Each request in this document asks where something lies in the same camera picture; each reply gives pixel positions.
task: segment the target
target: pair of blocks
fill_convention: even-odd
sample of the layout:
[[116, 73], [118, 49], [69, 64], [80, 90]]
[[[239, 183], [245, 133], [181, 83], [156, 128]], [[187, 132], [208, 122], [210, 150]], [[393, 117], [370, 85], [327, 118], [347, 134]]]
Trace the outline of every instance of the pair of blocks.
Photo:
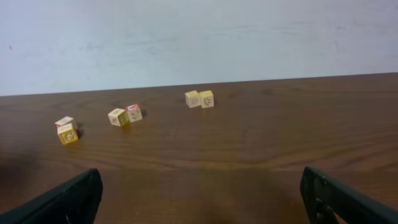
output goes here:
[[190, 108], [201, 105], [202, 108], [214, 106], [214, 95], [211, 90], [198, 93], [196, 90], [185, 93], [185, 102]]
[[69, 144], [79, 140], [77, 134], [78, 127], [73, 118], [66, 116], [55, 122], [55, 126], [57, 127], [58, 137], [60, 138], [62, 144]]
[[138, 103], [127, 106], [126, 109], [116, 108], [108, 114], [111, 124], [115, 126], [124, 126], [128, 122], [135, 122], [142, 119], [141, 110]]

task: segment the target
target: small cube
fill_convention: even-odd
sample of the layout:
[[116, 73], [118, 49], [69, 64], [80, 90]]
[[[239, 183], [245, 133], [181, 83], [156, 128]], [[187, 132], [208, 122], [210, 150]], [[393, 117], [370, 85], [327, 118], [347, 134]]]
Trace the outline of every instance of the small cube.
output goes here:
[[185, 102], [190, 108], [200, 105], [200, 95], [196, 90], [185, 93]]
[[202, 108], [214, 106], [214, 96], [211, 90], [202, 91], [200, 95], [200, 104]]
[[124, 126], [129, 122], [129, 116], [127, 115], [126, 110], [124, 109], [116, 108], [115, 110], [112, 110], [108, 114], [108, 117], [109, 120], [111, 121], [111, 124], [119, 127]]
[[55, 126], [56, 127], [61, 127], [61, 126], [64, 126], [66, 124], [69, 124], [69, 123], [72, 124], [72, 126], [73, 126], [73, 128], [75, 130], [77, 129], [76, 121], [73, 118], [68, 117], [68, 116], [62, 118], [61, 120], [59, 120], [57, 122], [55, 122]]
[[141, 110], [139, 104], [130, 105], [126, 107], [127, 114], [129, 115], [130, 122], [139, 121], [142, 119]]
[[57, 128], [57, 131], [58, 131], [58, 137], [60, 138], [62, 144], [69, 144], [79, 139], [71, 123], [59, 126]]

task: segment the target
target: wooden block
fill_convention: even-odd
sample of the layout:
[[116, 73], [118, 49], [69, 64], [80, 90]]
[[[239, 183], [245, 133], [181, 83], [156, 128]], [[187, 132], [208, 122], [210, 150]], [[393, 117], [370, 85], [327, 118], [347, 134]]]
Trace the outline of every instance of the wooden block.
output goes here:
[[124, 126], [129, 122], [129, 116], [127, 115], [126, 110], [124, 109], [116, 108], [115, 110], [112, 110], [108, 114], [108, 117], [109, 120], [111, 121], [111, 124], [119, 127]]
[[68, 116], [62, 118], [61, 120], [59, 120], [57, 122], [55, 122], [55, 126], [56, 127], [61, 127], [61, 126], [64, 126], [66, 124], [69, 124], [69, 123], [73, 125], [73, 128], [75, 130], [77, 129], [76, 121], [73, 118], [68, 117]]
[[135, 105], [127, 106], [126, 111], [129, 115], [130, 122], [135, 122], [142, 119], [142, 114], [138, 103], [136, 103]]
[[200, 95], [196, 90], [185, 93], [185, 102], [190, 108], [200, 105]]
[[214, 95], [211, 90], [202, 91], [200, 95], [200, 104], [202, 108], [214, 106]]
[[59, 126], [57, 128], [57, 132], [62, 144], [69, 144], [79, 139], [76, 130], [73, 128], [71, 123]]

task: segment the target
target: wooden tabletop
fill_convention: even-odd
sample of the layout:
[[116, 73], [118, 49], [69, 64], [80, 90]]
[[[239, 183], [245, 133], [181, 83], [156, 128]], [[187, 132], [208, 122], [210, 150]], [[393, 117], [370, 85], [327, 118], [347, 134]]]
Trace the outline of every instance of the wooden tabletop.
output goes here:
[[[143, 120], [109, 123], [134, 103]], [[95, 167], [96, 223], [308, 223], [305, 166], [398, 208], [398, 73], [0, 97], [0, 212]]]

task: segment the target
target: wooden table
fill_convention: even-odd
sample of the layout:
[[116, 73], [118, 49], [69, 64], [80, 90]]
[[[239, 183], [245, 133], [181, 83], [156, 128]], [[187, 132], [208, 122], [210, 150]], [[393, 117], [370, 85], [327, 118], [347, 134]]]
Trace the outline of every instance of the wooden table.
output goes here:
[[[142, 121], [110, 125], [133, 103]], [[0, 97], [0, 212], [96, 167], [96, 223], [308, 223], [305, 166], [398, 208], [398, 73]]]

